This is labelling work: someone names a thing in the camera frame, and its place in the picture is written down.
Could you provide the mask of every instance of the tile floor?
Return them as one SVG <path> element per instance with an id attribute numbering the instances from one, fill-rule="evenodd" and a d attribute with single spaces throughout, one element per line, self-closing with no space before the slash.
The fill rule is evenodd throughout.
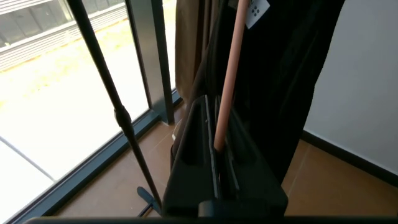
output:
<path id="1" fill-rule="evenodd" d="M 184 106 L 175 112 L 181 119 Z M 162 197 L 170 173 L 174 126 L 159 123 L 139 144 Z M 132 151 L 125 152 L 58 215 L 63 217 L 135 217 L 146 203 L 136 189 L 149 189 Z M 282 184 L 289 196 L 286 215 L 392 215 L 398 189 L 300 141 Z M 159 216 L 155 211 L 149 217 Z"/>

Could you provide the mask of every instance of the outdoor wall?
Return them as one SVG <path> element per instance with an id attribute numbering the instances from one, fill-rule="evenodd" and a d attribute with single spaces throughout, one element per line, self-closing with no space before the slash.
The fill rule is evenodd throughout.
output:
<path id="1" fill-rule="evenodd" d="M 304 130 L 398 175 L 398 1 L 347 0 Z"/>

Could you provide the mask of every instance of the wooden stick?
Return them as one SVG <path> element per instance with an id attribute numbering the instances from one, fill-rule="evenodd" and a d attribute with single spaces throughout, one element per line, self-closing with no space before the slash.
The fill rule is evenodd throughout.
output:
<path id="1" fill-rule="evenodd" d="M 236 71 L 238 69 L 239 55 L 241 53 L 248 6 L 249 0 L 239 0 L 234 32 L 232 35 L 231 50 L 229 52 L 228 66 L 226 68 L 223 95 L 221 96 L 220 112 L 218 113 L 217 128 L 214 138 L 214 148 L 218 152 L 223 150 L 225 144 L 226 129 L 228 126 L 229 112 L 231 111 Z"/>

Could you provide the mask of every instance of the baseboard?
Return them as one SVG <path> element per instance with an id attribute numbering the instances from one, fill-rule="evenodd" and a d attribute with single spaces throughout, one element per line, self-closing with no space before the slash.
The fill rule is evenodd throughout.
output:
<path id="1" fill-rule="evenodd" d="M 345 161 L 367 172 L 368 174 L 371 174 L 377 177 L 378 179 L 387 182 L 388 184 L 398 187 L 398 175 L 395 175 L 392 172 L 389 172 L 388 170 L 385 170 L 357 155 L 354 155 L 338 146 L 335 146 L 330 142 L 327 142 L 319 137 L 316 137 L 313 134 L 308 133 L 307 131 L 303 131 L 301 139 L 331 154 L 332 156 L 335 156 L 341 159 L 342 161 Z"/>

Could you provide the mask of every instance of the black fabric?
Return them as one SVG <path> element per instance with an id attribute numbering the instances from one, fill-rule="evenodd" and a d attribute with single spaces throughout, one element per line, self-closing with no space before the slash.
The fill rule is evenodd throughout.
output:
<path id="1" fill-rule="evenodd" d="M 282 183 L 312 102 L 344 0 L 269 0 L 267 12 L 244 31 L 234 107 Z M 221 3 L 172 148 L 178 151 L 192 101 L 223 89 L 236 10 Z"/>

